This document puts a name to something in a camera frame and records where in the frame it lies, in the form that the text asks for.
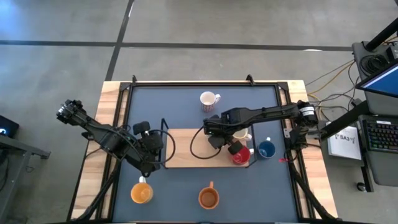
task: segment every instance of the keyboard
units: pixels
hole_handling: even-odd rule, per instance
[[[398,153],[398,119],[360,116],[359,121],[368,150]]]

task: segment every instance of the mug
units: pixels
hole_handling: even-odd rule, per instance
[[[271,142],[270,137],[268,137],[266,141],[263,141],[262,143],[260,143],[258,151],[259,151],[260,157],[265,158],[265,159],[269,159],[275,155],[275,146]]]
[[[232,137],[238,139],[238,140],[245,140],[245,141],[250,141],[252,136],[251,134],[249,134],[249,129],[248,128],[244,128],[240,131],[236,131]]]
[[[131,189],[131,199],[136,203],[147,203],[154,196],[154,190],[147,184],[145,177],[139,178],[139,183]]]
[[[221,99],[220,94],[214,94],[210,91],[203,92],[200,95],[201,108],[204,112],[209,112],[214,109],[216,103]]]
[[[204,209],[213,209],[217,207],[218,202],[220,201],[220,196],[213,186],[213,181],[210,181],[209,187],[205,187],[199,192],[199,204]]]
[[[231,155],[231,159],[233,163],[240,166],[247,163],[252,154],[254,154],[254,149],[248,149],[246,146],[243,146],[238,153]]]

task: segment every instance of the red mug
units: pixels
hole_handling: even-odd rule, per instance
[[[250,160],[251,154],[254,153],[254,149],[248,149],[246,146],[236,153],[235,155],[231,155],[232,162],[236,165],[243,165]]]

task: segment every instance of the blue mug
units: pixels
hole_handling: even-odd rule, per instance
[[[260,143],[258,152],[260,154],[260,158],[269,159],[275,155],[275,146],[271,142],[271,138],[268,137],[266,141]]]

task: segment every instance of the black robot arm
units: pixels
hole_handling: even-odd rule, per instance
[[[137,139],[124,128],[101,124],[87,115],[81,101],[67,100],[57,112],[57,119],[65,124],[81,126],[86,130],[81,135],[97,142],[102,150],[117,160],[126,159],[135,168],[139,169],[144,177],[160,169],[156,162],[159,151],[163,148],[159,134],[150,131],[147,121],[133,126],[134,134],[141,134]]]
[[[205,134],[210,135],[208,140],[215,149],[230,144],[228,151],[231,154],[236,154],[242,148],[239,141],[233,142],[233,134],[236,131],[248,128],[252,124],[282,119],[292,119],[295,123],[290,132],[288,147],[290,149],[306,147],[305,135],[309,128],[318,124],[318,118],[314,106],[303,101],[256,110],[233,108],[222,112],[221,117],[214,115],[204,119],[203,130]]]

